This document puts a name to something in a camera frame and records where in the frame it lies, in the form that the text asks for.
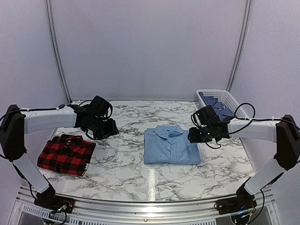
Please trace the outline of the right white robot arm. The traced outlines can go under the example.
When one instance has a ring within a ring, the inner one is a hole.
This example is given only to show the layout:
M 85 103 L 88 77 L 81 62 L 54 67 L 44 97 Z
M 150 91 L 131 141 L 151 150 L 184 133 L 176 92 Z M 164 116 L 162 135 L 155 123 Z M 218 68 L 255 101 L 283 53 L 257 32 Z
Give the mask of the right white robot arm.
M 239 138 L 251 164 L 257 165 L 258 151 L 262 150 L 264 165 L 255 169 L 255 174 L 237 190 L 232 206 L 244 209 L 256 193 L 276 182 L 285 172 L 300 161 L 300 127 L 294 117 L 257 118 L 233 116 L 220 119 L 213 107 L 205 106 L 191 115 L 194 126 L 189 129 L 191 143 L 219 142 L 222 139 Z

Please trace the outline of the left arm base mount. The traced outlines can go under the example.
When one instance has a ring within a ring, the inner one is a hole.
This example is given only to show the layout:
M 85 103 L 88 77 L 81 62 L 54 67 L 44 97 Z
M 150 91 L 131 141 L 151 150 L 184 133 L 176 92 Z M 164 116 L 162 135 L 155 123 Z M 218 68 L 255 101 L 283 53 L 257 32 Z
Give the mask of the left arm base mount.
M 43 208 L 50 209 L 53 213 L 72 213 L 75 200 L 73 198 L 55 195 L 49 203 L 36 199 L 34 204 Z

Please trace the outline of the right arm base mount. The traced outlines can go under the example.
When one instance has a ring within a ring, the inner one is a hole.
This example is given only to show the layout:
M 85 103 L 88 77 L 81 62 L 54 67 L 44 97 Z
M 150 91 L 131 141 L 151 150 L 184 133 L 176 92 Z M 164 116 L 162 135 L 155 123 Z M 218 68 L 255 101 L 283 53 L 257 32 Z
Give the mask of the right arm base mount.
M 214 204 L 214 209 L 216 209 L 220 215 L 223 215 L 248 210 L 256 206 L 257 203 L 253 201 L 253 199 L 250 199 L 249 202 L 243 202 L 239 201 L 237 197 L 230 197 L 217 200 Z

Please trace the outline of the red black plaid shirt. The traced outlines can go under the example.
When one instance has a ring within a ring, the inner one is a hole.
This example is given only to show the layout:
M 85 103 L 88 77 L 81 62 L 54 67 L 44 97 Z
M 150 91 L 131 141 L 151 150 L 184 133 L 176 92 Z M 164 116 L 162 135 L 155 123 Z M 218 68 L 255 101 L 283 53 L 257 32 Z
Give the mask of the red black plaid shirt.
M 56 173 L 83 176 L 96 144 L 80 135 L 55 136 L 47 141 L 37 159 L 37 166 Z

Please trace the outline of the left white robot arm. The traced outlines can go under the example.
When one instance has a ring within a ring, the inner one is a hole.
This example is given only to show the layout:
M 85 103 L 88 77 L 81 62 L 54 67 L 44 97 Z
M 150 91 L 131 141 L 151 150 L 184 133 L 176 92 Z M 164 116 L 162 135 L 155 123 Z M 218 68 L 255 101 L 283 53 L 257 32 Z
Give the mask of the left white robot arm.
M 25 137 L 58 128 L 78 128 L 91 140 L 103 140 L 119 133 L 112 118 L 113 106 L 100 96 L 85 104 L 68 104 L 50 108 L 21 108 L 10 105 L 1 117 L 1 157 L 37 192 L 37 198 L 48 208 L 59 205 L 55 189 L 32 162 L 26 149 Z

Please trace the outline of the light blue long sleeve shirt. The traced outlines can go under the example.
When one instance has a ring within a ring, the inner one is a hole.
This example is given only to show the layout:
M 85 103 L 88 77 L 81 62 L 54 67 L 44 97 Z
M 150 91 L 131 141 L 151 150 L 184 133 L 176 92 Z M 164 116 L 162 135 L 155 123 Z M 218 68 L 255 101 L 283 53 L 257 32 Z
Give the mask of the light blue long sleeve shirt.
M 196 143 L 188 140 L 188 130 L 179 125 L 148 128 L 144 132 L 145 164 L 198 165 L 201 163 Z

